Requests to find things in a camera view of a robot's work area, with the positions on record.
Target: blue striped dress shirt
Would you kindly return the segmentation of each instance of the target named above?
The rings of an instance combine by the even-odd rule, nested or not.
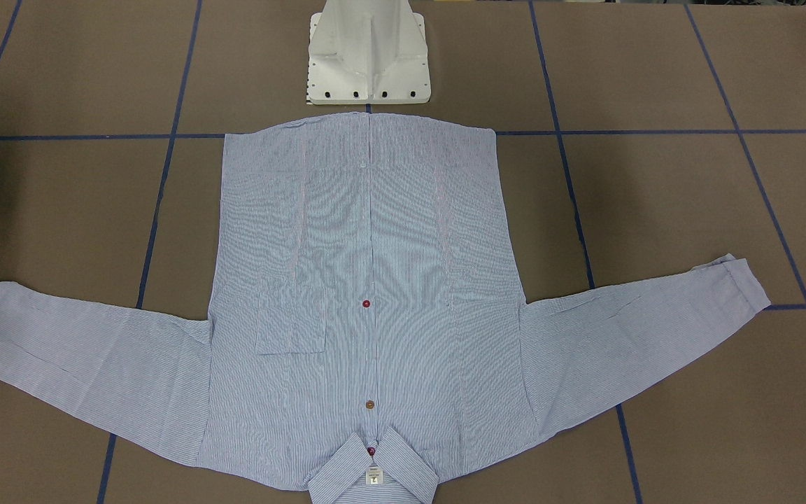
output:
[[[188,466],[422,503],[724,341],[731,255],[525,303],[495,134],[406,115],[226,135],[208,319],[0,283],[0,379]]]

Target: clothing label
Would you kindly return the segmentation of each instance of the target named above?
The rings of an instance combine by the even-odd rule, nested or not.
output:
[[[370,485],[380,485],[384,483],[384,471],[381,471],[381,467],[377,465],[373,465],[369,467],[369,470],[365,472],[365,482]]]

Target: shirt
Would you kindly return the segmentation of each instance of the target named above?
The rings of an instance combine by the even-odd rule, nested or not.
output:
[[[221,191],[207,320],[0,283],[0,379],[316,504],[426,504],[770,303],[726,255],[528,304],[492,130],[348,113],[227,134]]]

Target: white plastic fixture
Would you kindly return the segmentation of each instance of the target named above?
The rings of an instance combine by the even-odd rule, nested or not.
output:
[[[407,0],[327,0],[310,19],[307,102],[425,103],[425,18]]]

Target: shirt pocket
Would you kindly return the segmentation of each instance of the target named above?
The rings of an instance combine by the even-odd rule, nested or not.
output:
[[[284,285],[260,296],[256,311],[255,352],[319,354],[325,351],[324,290]]]

